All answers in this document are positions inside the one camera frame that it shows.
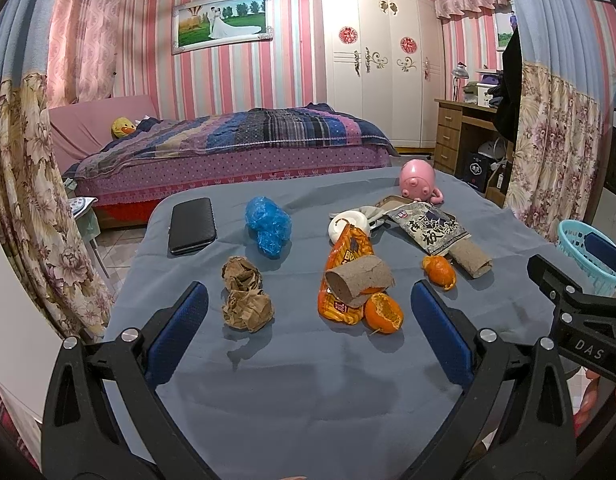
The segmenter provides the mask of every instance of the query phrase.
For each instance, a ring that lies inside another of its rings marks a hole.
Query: black phone case
[[[168,250],[174,256],[201,250],[216,238],[213,205],[209,198],[182,202],[172,208]]]

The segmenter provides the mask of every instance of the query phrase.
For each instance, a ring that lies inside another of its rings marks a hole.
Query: white roll of tape
[[[370,224],[368,223],[368,218],[366,218],[363,213],[359,211],[344,211],[335,216],[328,226],[328,236],[332,243],[336,244],[337,240],[339,240],[345,228],[344,220],[347,220],[355,227],[360,228],[361,231],[367,235],[370,235]]]

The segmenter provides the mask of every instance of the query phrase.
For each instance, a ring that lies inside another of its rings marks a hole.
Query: pink toy
[[[443,195],[435,187],[435,170],[425,160],[411,160],[401,168],[399,177],[401,194],[415,202],[443,202]]]

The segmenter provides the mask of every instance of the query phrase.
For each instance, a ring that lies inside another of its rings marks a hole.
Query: striped wallpaper
[[[616,92],[616,9],[609,2],[591,0],[593,8],[593,21],[597,34],[601,38],[601,58],[608,81],[606,102],[612,103],[614,108],[614,94]]]
[[[465,16],[453,16],[452,19],[441,19],[443,30],[443,47],[445,50],[446,98],[453,98],[452,71],[460,61],[467,66],[470,81],[479,81],[477,70],[483,68],[503,68],[502,54],[497,51],[497,28],[495,26],[495,11],[483,9],[483,12],[466,10]],[[466,80],[460,80],[463,88]]]
[[[148,93],[162,118],[181,120],[325,100],[317,0],[272,0],[272,41],[173,56],[173,7],[192,1],[124,0],[115,96]]]

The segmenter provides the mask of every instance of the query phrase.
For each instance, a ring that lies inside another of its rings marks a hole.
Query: cardboard tube
[[[480,278],[492,269],[492,259],[468,238],[455,242],[448,251],[450,257],[473,278]]]
[[[362,306],[370,297],[371,294],[367,292],[367,289],[373,289],[372,292],[381,292],[394,285],[390,267],[382,259],[373,255],[362,256],[347,264],[327,270],[325,277],[335,297],[354,308]]]

